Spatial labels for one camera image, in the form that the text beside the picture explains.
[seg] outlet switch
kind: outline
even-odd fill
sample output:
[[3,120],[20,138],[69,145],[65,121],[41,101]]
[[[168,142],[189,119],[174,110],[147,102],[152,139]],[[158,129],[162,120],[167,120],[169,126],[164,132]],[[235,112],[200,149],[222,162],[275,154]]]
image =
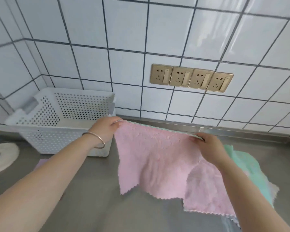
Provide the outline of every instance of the outlet switch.
[[225,92],[233,78],[233,74],[215,72],[207,87],[208,91]]
[[173,67],[170,85],[187,87],[193,72],[193,68],[189,67]]
[[197,69],[193,70],[188,87],[194,89],[206,89],[214,71]]
[[151,65],[150,83],[158,85],[168,85],[173,67],[160,64]]

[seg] perforated basket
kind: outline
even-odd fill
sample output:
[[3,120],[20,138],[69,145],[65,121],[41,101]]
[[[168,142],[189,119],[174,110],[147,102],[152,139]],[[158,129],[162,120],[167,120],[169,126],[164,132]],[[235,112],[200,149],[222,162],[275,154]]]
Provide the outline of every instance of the perforated basket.
[[[86,132],[95,121],[115,115],[112,92],[45,88],[5,121],[40,153],[56,154]],[[89,156],[108,156],[111,142]]]

